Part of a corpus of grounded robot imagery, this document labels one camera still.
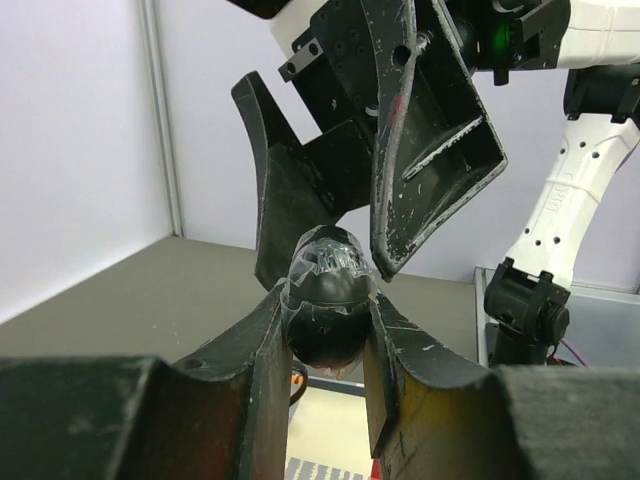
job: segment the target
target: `screw hole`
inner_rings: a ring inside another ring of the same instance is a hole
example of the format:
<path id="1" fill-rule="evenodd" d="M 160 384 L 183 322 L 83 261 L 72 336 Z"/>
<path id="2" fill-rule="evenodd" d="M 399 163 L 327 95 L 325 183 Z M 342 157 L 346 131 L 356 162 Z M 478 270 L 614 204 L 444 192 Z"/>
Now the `screw hole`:
<path id="1" fill-rule="evenodd" d="M 398 45 L 393 50 L 393 63 L 398 67 L 404 67 L 411 58 L 411 50 L 404 45 Z"/>

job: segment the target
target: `green light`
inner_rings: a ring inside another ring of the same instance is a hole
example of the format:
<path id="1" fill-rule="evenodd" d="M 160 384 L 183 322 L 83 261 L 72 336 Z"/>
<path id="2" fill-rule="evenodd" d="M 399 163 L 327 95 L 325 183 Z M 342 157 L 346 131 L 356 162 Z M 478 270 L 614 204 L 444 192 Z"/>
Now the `green light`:
<path id="1" fill-rule="evenodd" d="M 505 53 L 510 45 L 509 29 L 506 25 L 500 25 L 493 36 L 493 50 L 495 53 Z"/>

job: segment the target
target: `gray floor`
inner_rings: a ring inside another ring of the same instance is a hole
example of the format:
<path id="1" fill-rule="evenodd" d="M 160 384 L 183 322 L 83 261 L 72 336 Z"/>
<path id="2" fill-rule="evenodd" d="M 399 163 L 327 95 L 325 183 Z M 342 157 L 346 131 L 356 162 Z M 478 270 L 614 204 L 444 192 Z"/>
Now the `gray floor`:
<path id="1" fill-rule="evenodd" d="M 0 355 L 153 354 L 175 361 L 265 295 L 254 252 L 166 238 L 0 325 Z M 473 285 L 398 276 L 382 289 L 413 322 L 476 359 Z M 361 370 L 350 380 L 361 381 Z"/>

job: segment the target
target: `black bracket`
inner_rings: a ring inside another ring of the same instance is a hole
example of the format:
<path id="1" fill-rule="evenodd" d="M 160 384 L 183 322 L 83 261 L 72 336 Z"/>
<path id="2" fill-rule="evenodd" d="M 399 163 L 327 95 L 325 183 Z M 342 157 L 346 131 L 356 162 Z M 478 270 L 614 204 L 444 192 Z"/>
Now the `black bracket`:
<path id="1" fill-rule="evenodd" d="M 479 70 L 493 70 L 495 85 L 509 83 L 510 70 L 556 68 L 569 26 L 569 0 L 469 2 L 479 25 Z"/>
<path id="2" fill-rule="evenodd" d="M 535 281 L 513 268 L 512 259 L 501 263 L 484 300 L 485 312 L 501 325 L 493 362 L 543 364 L 547 349 L 558 345 L 569 326 L 569 295 L 548 272 Z"/>
<path id="3" fill-rule="evenodd" d="M 582 113 L 609 114 L 613 122 L 631 118 L 640 128 L 640 63 L 571 70 L 564 109 L 570 119 Z"/>

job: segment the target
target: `orange object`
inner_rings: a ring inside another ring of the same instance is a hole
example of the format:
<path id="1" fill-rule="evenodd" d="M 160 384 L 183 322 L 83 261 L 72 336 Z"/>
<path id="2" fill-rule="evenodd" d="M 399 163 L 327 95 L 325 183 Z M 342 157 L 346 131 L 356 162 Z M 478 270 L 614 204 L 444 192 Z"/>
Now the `orange object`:
<path id="1" fill-rule="evenodd" d="M 380 474 L 380 460 L 373 459 L 373 466 L 371 467 L 371 480 L 380 480 L 382 478 Z"/>
<path id="2" fill-rule="evenodd" d="M 304 377 L 302 375 L 298 375 L 297 373 L 291 374 L 291 383 L 293 385 L 302 385 L 302 382 L 304 382 Z"/>

